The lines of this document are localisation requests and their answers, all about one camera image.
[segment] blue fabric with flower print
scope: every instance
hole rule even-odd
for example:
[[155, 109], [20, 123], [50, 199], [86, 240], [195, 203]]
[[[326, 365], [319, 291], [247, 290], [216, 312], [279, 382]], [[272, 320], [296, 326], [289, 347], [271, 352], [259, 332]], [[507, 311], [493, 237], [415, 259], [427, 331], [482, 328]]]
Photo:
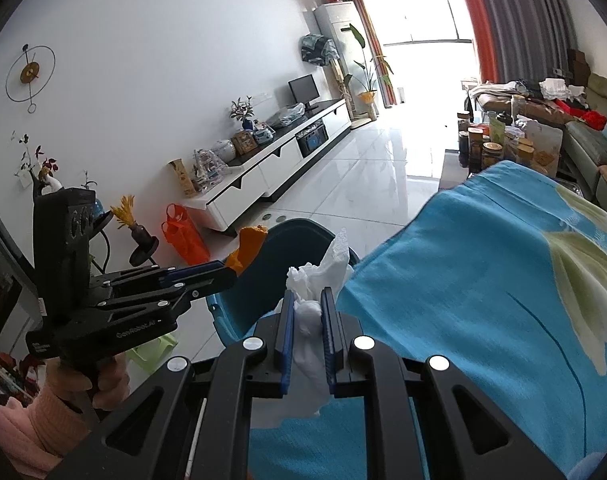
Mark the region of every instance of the blue fabric with flower print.
[[[450, 358], [564, 472], [607, 450], [607, 214], [501, 162], [435, 195], [337, 308], [399, 355]], [[365, 479], [360, 401], [253, 430], [250, 471]]]

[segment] wall clock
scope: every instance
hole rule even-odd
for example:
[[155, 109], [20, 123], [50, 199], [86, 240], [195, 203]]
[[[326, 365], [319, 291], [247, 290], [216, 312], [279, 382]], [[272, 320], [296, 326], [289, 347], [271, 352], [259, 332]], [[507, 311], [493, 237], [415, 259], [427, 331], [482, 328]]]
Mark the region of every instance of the wall clock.
[[55, 71], [55, 53], [45, 45], [28, 47], [8, 70], [6, 76], [6, 95], [11, 101], [24, 103], [30, 101], [28, 113], [33, 114], [37, 105], [33, 101], [48, 84]]

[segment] hand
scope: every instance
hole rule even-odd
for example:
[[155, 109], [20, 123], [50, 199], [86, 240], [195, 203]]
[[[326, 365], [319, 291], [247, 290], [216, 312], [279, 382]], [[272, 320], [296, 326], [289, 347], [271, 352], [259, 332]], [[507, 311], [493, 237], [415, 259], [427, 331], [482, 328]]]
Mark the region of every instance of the hand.
[[[119, 354], [114, 360], [101, 365], [98, 379], [100, 390], [92, 397], [92, 406], [114, 410], [130, 394], [129, 382], [126, 355]], [[74, 402], [76, 392], [92, 388], [90, 379], [69, 365], [62, 364], [59, 357], [46, 361], [46, 383], [57, 397], [67, 402]]]

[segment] tv stand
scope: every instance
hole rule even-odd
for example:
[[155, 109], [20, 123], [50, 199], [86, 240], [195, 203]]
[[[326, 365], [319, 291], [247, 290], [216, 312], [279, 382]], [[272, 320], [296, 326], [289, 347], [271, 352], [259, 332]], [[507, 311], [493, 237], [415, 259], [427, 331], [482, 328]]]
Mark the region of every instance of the tv stand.
[[[272, 142], [238, 155], [228, 163], [233, 174], [193, 198], [182, 201], [199, 225], [225, 234], [248, 207], [263, 197], [274, 201], [350, 132], [350, 117], [344, 99], [320, 101], [303, 117], [278, 128]], [[316, 121], [323, 121], [328, 140], [308, 156], [299, 149], [296, 134]]]

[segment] black monitor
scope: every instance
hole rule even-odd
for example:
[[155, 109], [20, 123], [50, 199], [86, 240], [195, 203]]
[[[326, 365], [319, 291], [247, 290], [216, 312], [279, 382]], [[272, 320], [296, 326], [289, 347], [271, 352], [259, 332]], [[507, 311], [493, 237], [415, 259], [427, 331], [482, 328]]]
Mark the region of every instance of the black monitor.
[[316, 105], [310, 105], [310, 101], [319, 97], [319, 91], [317, 90], [317, 85], [315, 85], [312, 75], [305, 75], [299, 79], [289, 81], [288, 84], [290, 85], [290, 91], [295, 97], [295, 101], [305, 104], [306, 111], [317, 108]]

